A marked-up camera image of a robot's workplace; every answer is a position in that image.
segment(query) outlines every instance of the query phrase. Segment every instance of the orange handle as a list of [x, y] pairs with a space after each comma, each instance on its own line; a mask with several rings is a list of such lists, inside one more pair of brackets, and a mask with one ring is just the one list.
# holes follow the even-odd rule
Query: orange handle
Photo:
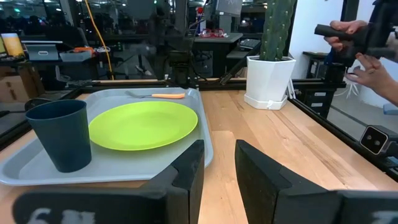
[[182, 99], [185, 97], [185, 93], [180, 94], [152, 94], [152, 97], [166, 98], [166, 99]]

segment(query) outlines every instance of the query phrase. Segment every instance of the orange cable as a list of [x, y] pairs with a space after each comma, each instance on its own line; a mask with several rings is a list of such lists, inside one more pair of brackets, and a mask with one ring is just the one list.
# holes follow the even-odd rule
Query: orange cable
[[90, 15], [91, 22], [93, 23], [93, 26], [94, 26], [94, 28], [95, 28], [95, 31], [97, 32], [97, 34], [98, 34], [98, 36], [99, 36], [99, 39], [101, 40], [102, 46], [103, 46], [104, 49], [105, 49], [106, 57], [108, 58], [109, 71], [111, 72], [112, 80], [114, 80], [113, 73], [112, 73], [111, 59], [110, 59], [110, 57], [109, 57], [108, 50], [106, 49], [106, 45], [105, 45], [104, 40], [102, 39], [102, 36], [101, 36], [101, 34], [100, 34], [100, 31], [98, 30], [97, 26], [95, 25], [95, 22], [94, 22], [94, 19], [93, 19], [93, 15], [91, 14], [91, 10], [90, 10], [90, 7], [89, 7], [89, 5], [88, 5], [87, 0], [85, 0], [85, 2], [86, 2], [88, 14]]

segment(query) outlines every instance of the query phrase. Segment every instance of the white label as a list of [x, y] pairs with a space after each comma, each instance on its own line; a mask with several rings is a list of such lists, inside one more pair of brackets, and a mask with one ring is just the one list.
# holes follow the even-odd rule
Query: white label
[[311, 107], [321, 107], [323, 106], [323, 103], [313, 103], [311, 104]]
[[315, 96], [326, 96], [326, 93], [315, 93]]
[[[51, 209], [38, 208], [31, 215], [27, 224], [48, 224], [45, 220], [39, 220], [41, 214], [49, 215]], [[62, 212], [61, 224], [95, 224], [94, 212], [78, 212], [74, 210], [65, 210]]]

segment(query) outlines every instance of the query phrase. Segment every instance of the white pot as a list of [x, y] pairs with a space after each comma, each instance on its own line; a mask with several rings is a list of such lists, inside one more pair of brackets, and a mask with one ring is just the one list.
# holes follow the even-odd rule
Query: white pot
[[257, 109], [280, 110], [287, 101], [286, 88], [295, 62], [290, 57], [280, 62], [248, 57], [245, 102]]

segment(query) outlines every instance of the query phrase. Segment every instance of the utensil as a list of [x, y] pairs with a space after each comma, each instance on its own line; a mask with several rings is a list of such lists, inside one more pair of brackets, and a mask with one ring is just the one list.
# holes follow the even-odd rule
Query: utensil
[[130, 91], [126, 91], [126, 94], [132, 96], [134, 98], [145, 98], [145, 97], [153, 97], [153, 98], [165, 98], [165, 99], [182, 99], [185, 97], [185, 93], [178, 94], [152, 94], [152, 95], [135, 95]]

